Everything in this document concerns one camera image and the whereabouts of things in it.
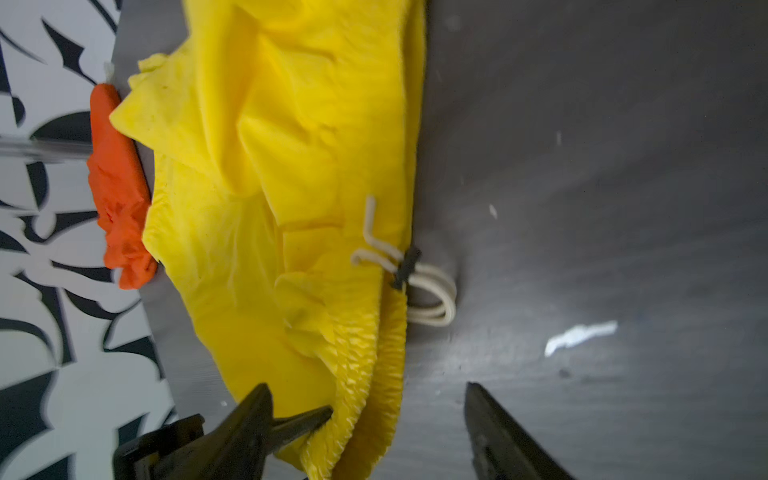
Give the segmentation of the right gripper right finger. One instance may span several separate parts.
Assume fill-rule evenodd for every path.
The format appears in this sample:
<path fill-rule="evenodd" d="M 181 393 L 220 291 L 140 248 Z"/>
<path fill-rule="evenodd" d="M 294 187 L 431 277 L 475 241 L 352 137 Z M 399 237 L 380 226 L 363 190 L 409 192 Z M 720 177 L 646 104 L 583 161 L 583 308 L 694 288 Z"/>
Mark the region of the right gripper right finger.
<path fill-rule="evenodd" d="M 464 420 L 478 479 L 574 479 L 479 383 L 466 384 Z"/>

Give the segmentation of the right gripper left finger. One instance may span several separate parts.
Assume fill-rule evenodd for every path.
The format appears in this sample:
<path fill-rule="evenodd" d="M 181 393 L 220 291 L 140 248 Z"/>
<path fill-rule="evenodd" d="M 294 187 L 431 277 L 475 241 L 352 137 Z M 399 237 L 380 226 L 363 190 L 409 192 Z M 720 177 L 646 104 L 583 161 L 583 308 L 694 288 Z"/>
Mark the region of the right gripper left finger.
<path fill-rule="evenodd" d="M 213 431 L 200 414 L 180 419 L 119 446 L 116 479 L 259 479 L 266 458 L 323 426 L 331 406 L 274 416 L 273 396 L 257 385 Z"/>

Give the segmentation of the yellow shorts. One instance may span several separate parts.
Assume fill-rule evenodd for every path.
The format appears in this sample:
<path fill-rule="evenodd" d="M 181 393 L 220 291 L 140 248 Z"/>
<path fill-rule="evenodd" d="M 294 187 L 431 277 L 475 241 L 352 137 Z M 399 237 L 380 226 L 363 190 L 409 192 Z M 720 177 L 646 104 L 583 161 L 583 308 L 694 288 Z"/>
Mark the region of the yellow shorts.
<path fill-rule="evenodd" d="M 234 399 L 322 406 L 279 450 L 366 479 L 389 449 L 409 323 L 449 325 L 455 282 L 411 244 L 426 60 L 421 1 L 187 1 L 188 37 L 112 113 L 154 154 L 143 242 Z"/>

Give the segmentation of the orange shorts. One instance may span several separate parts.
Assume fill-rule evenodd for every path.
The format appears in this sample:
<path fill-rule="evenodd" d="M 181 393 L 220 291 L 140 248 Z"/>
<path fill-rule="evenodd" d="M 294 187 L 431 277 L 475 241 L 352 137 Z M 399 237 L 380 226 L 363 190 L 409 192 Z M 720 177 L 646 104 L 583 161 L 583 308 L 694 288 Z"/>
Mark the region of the orange shorts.
<path fill-rule="evenodd" d="M 121 289 L 137 290 L 152 280 L 157 262 L 142 240 L 150 194 L 135 144 L 110 122 L 120 102 L 117 90 L 110 84 L 101 83 L 92 90 L 88 184 L 97 224 L 105 234 L 104 264 L 121 271 Z"/>

